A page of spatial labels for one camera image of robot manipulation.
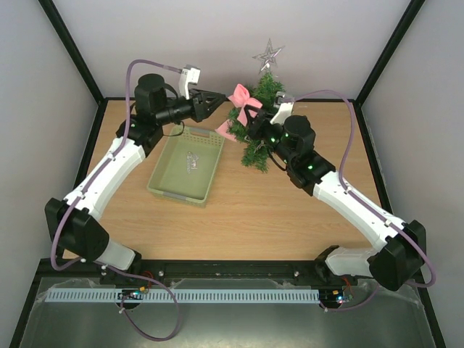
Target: plastic basket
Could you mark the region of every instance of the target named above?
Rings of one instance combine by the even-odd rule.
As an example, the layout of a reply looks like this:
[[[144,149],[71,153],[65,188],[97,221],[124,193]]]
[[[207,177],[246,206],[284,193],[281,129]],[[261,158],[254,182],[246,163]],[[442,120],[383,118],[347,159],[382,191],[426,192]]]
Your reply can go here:
[[[181,132],[176,125],[170,135]],[[148,190],[155,196],[205,207],[224,138],[214,131],[185,127],[170,137],[154,168]]]

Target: pink ribbon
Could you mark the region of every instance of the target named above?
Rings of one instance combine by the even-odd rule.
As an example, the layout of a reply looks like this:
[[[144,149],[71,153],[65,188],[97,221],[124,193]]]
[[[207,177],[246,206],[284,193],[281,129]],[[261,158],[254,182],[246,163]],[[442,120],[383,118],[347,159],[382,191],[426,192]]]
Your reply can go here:
[[[229,96],[229,100],[233,103],[235,107],[241,107],[241,111],[240,111],[240,114],[237,120],[239,120],[239,122],[242,125],[247,125],[247,116],[245,115],[245,111],[244,111],[245,105],[251,105],[253,107],[262,106],[260,101],[249,96],[248,90],[245,87],[243,87],[240,83],[237,85],[237,87],[235,87],[235,91],[233,91],[233,95]],[[250,111],[249,114],[251,117],[256,117],[256,112],[254,111]],[[216,129],[216,132],[226,139],[237,141],[235,136],[227,133],[227,130],[229,129],[230,126],[231,126],[231,121],[226,120],[222,125],[220,125],[218,129]]]

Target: gray wall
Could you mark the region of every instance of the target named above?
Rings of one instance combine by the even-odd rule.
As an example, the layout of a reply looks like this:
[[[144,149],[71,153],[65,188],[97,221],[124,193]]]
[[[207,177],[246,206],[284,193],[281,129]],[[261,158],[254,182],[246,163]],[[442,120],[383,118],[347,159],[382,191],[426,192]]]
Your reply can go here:
[[[0,347],[50,241],[44,205],[72,188],[96,105],[38,1],[1,0]]]
[[[430,289],[449,347],[462,347],[464,2],[426,1],[364,107],[394,211],[421,221]]]
[[[409,0],[55,0],[105,96],[123,96],[128,63],[144,58],[202,69],[199,88],[254,83],[268,39],[278,75],[300,95],[356,97]],[[137,67],[132,80],[153,71]],[[178,77],[164,74],[177,86]]]

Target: star tree topper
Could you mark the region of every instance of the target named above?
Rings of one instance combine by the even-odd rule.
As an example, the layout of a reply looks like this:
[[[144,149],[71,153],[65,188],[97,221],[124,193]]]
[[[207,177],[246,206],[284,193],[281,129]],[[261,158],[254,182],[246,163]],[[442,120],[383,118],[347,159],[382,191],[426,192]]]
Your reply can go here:
[[[260,73],[263,70],[270,71],[271,65],[277,67],[276,57],[279,53],[281,53],[284,47],[285,46],[274,49],[273,43],[269,39],[265,52],[253,57],[253,59],[259,60],[261,62]]]

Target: wooden tabletop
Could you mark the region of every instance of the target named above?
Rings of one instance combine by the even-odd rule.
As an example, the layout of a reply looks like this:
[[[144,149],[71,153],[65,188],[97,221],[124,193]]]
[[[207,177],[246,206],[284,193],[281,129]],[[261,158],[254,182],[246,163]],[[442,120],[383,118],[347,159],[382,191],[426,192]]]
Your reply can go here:
[[[224,103],[200,124],[214,130],[232,108]],[[309,117],[315,149],[339,166],[349,137],[344,103],[296,103],[294,114]],[[89,172],[108,150],[125,117],[124,101],[109,101]],[[171,126],[165,127],[168,133]],[[153,196],[146,185],[165,145],[124,181],[100,223],[111,238],[139,251],[144,259],[172,260],[313,260],[332,244],[368,247],[364,236],[328,205],[297,189],[270,162],[269,173],[243,167],[243,144],[226,140],[206,208]],[[363,140],[357,129],[345,178],[378,203]],[[72,257],[65,252],[64,258]]]

